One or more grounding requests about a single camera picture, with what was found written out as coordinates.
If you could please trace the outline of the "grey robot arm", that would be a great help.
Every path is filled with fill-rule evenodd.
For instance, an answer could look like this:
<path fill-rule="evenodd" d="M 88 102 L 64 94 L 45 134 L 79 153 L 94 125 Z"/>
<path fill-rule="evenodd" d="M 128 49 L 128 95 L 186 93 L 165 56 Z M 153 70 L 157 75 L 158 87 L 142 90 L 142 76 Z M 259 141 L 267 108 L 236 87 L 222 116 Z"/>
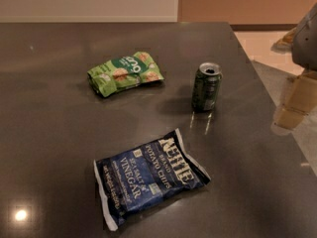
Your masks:
<path fill-rule="evenodd" d="M 317 70 L 317 3 L 296 26 L 292 60 L 305 69 Z"/>

